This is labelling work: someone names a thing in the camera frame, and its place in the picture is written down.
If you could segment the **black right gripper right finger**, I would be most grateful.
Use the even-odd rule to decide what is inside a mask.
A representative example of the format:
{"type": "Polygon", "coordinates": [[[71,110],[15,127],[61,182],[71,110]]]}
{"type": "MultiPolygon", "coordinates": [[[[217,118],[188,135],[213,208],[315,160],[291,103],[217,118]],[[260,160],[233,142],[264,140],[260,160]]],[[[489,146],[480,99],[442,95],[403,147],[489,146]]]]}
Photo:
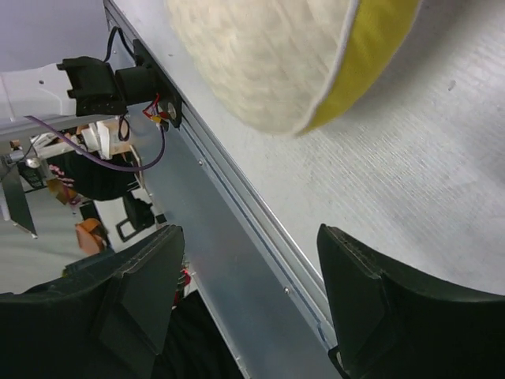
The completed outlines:
{"type": "Polygon", "coordinates": [[[501,378],[504,298],[431,276],[322,225],[317,251],[344,378],[501,378]]]}

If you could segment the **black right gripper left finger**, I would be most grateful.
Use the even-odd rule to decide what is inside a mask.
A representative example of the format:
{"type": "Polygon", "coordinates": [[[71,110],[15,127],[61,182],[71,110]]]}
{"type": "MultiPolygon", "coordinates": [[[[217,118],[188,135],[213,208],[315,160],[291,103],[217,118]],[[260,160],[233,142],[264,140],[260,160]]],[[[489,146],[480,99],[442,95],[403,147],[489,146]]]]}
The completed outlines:
{"type": "Polygon", "coordinates": [[[150,377],[184,248],[182,229],[168,225],[68,276],[3,294],[2,377],[150,377]]]}

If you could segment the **cream quilted pillow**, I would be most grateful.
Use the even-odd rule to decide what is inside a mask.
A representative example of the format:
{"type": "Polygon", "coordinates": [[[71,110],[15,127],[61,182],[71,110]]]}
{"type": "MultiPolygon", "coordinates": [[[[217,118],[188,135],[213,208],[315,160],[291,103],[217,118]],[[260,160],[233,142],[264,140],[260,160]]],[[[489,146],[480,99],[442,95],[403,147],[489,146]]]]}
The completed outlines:
{"type": "Polygon", "coordinates": [[[346,113],[409,34],[418,1],[168,1],[170,24],[226,109],[269,134],[346,113]]]}

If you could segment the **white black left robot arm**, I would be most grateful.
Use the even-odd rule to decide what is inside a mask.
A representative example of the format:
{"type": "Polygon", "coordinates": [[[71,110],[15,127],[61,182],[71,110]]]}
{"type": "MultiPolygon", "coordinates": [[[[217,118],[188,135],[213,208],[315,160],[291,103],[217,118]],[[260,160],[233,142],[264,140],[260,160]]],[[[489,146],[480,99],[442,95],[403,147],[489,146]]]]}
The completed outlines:
{"type": "Polygon", "coordinates": [[[113,70],[87,56],[36,69],[1,73],[1,117],[122,115],[159,93],[151,68],[113,70]]]}

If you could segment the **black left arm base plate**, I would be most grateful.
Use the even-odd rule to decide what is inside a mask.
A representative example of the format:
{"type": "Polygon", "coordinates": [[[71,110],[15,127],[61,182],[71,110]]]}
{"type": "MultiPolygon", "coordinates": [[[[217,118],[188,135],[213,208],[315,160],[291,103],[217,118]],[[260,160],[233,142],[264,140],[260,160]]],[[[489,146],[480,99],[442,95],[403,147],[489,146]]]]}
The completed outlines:
{"type": "Polygon", "coordinates": [[[133,41],[136,66],[146,69],[148,75],[148,105],[143,113],[152,121],[170,123],[179,129],[182,121],[182,98],[171,79],[152,57],[139,39],[133,41]]]}

